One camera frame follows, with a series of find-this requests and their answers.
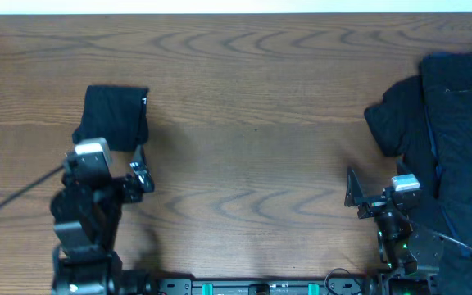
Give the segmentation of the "dark teal t-shirt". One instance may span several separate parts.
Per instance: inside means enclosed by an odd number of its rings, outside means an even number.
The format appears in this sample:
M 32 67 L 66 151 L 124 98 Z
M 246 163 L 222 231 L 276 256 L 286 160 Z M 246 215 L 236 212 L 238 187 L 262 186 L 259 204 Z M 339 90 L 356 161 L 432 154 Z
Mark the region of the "dark teal t-shirt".
M 147 87 L 89 85 L 73 143 L 104 138 L 112 151 L 132 152 L 149 138 Z

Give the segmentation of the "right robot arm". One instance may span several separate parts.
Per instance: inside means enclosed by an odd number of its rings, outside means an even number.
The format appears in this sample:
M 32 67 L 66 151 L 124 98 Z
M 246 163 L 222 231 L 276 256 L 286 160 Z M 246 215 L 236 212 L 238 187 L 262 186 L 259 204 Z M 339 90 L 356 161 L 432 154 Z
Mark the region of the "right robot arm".
M 378 227 L 378 252 L 387 267 L 361 286 L 363 294 L 437 294 L 443 239 L 407 216 L 418 207 L 422 194 L 419 180 L 401 161 L 391 185 L 379 195 L 364 194 L 355 171 L 347 168 L 344 206 L 355 207 L 360 219 L 372 218 Z

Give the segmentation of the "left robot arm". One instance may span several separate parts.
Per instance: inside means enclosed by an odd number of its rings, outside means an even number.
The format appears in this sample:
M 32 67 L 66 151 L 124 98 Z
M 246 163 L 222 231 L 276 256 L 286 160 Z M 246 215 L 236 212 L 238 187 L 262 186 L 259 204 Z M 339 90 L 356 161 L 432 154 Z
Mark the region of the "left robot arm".
M 114 177 L 107 152 L 72 152 L 62 163 L 64 188 L 51 201 L 53 229 L 60 244 L 53 252 L 55 295 L 155 294 L 158 285 L 145 270 L 124 270 L 114 250 L 125 204 L 155 189 L 143 146 L 130 162 L 132 173 Z

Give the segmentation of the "dark clothes pile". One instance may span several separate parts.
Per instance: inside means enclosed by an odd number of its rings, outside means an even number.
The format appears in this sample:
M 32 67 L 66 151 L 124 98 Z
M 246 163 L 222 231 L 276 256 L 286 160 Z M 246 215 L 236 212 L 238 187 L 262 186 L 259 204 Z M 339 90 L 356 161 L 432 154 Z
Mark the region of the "dark clothes pile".
M 446 234 L 442 294 L 472 293 L 472 52 L 434 53 L 364 111 L 386 157 L 400 157 L 423 189 L 411 220 Z

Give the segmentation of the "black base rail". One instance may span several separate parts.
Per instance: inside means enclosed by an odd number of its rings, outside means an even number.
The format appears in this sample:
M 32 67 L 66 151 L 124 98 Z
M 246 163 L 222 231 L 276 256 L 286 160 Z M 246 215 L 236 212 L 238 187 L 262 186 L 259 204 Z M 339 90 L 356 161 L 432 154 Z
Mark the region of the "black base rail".
M 331 275 L 311 279 L 160 279 L 158 295 L 372 295 L 372 279 Z

